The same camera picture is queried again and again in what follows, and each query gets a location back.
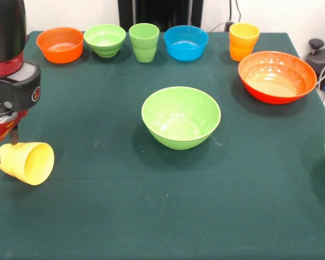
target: blue bowl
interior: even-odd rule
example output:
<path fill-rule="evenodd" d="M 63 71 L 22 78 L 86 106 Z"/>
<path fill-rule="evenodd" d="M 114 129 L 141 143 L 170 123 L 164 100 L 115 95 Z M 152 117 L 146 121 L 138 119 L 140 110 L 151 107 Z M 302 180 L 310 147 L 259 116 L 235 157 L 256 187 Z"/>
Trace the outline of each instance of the blue bowl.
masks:
<path fill-rule="evenodd" d="M 168 54 L 179 61 L 193 61 L 200 58 L 208 39 L 208 34 L 204 30 L 189 25 L 172 27 L 164 34 Z"/>

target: cup rim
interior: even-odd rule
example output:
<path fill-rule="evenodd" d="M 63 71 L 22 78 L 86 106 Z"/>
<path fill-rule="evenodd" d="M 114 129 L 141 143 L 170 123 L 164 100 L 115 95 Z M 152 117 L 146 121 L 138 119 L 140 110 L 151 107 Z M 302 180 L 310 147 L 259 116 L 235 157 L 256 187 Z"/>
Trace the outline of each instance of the cup rim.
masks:
<path fill-rule="evenodd" d="M 235 33 L 231 30 L 231 28 L 232 28 L 233 26 L 237 26 L 237 25 L 250 25 L 250 26 L 254 27 L 255 29 L 257 29 L 257 30 L 258 30 L 258 33 L 255 34 L 255 35 L 252 35 L 252 36 L 240 36 L 240 35 L 238 35 L 238 34 L 235 34 Z M 245 39 L 256 38 L 256 37 L 258 37 L 258 36 L 260 35 L 260 29 L 259 29 L 259 27 L 258 27 L 258 26 L 255 26 L 254 24 L 251 24 L 251 23 L 234 23 L 232 26 L 230 26 L 229 31 L 230 31 L 231 34 L 235 35 L 236 37 L 245 38 Z"/>
<path fill-rule="evenodd" d="M 133 35 L 132 32 L 131 32 L 132 28 L 134 28 L 136 26 L 139 26 L 139 25 L 143 25 L 143 24 L 151 25 L 152 27 L 156 28 L 158 30 L 158 32 L 156 34 L 154 34 L 153 36 L 148 37 L 148 38 L 142 38 L 142 37 L 137 37 L 137 36 Z M 130 36 L 135 37 L 136 39 L 140 39 L 140 40 L 150 40 L 150 39 L 153 39 L 156 36 L 158 36 L 159 33 L 160 33 L 160 29 L 155 24 L 152 24 L 152 23 L 137 23 L 137 24 L 134 24 L 133 26 L 131 26 L 130 29 L 129 29 Z"/>

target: orange cup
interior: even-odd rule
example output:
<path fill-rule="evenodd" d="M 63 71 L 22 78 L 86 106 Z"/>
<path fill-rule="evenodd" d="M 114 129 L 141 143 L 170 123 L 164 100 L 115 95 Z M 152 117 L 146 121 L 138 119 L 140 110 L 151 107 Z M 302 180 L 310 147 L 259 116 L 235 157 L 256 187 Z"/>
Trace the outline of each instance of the orange cup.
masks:
<path fill-rule="evenodd" d="M 249 23 L 235 23 L 230 27 L 230 56 L 241 61 L 253 52 L 259 39 L 259 29 Z"/>
<path fill-rule="evenodd" d="M 82 55 L 83 33 L 69 27 L 54 28 L 41 33 L 36 44 L 50 62 L 69 63 Z"/>

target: black knob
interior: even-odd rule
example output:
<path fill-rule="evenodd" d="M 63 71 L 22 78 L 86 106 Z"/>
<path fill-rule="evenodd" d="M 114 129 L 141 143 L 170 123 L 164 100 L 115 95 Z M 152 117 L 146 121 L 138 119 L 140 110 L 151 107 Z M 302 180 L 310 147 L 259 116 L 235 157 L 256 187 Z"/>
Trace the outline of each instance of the black knob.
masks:
<path fill-rule="evenodd" d="M 319 50 L 320 48 L 324 47 L 325 43 L 321 39 L 311 39 L 309 41 L 309 45 L 314 50 Z"/>

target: plastic bowl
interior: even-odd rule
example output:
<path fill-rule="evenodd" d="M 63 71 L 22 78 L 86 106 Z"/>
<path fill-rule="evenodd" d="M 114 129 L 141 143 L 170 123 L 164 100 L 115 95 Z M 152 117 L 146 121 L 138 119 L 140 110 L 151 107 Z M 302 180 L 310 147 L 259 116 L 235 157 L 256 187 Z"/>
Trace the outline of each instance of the plastic bowl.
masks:
<path fill-rule="evenodd" d="M 99 24 L 84 33 L 84 40 L 100 57 L 110 58 L 120 50 L 126 37 L 125 30 L 115 24 Z"/>
<path fill-rule="evenodd" d="M 150 133 L 174 150 L 201 144 L 221 117 L 218 103 L 209 94 L 190 87 L 168 87 L 153 93 L 141 113 Z"/>
<path fill-rule="evenodd" d="M 189 25 L 172 27 L 164 34 L 168 54 L 179 61 L 193 61 L 200 58 L 208 39 L 208 34 L 204 30 Z"/>
<path fill-rule="evenodd" d="M 36 44 L 48 61 L 69 63 L 82 55 L 83 34 L 74 28 L 54 28 L 41 33 Z"/>
<path fill-rule="evenodd" d="M 294 102 L 315 87 L 317 77 L 302 59 L 278 51 L 260 51 L 245 57 L 238 66 L 245 88 L 269 104 Z"/>

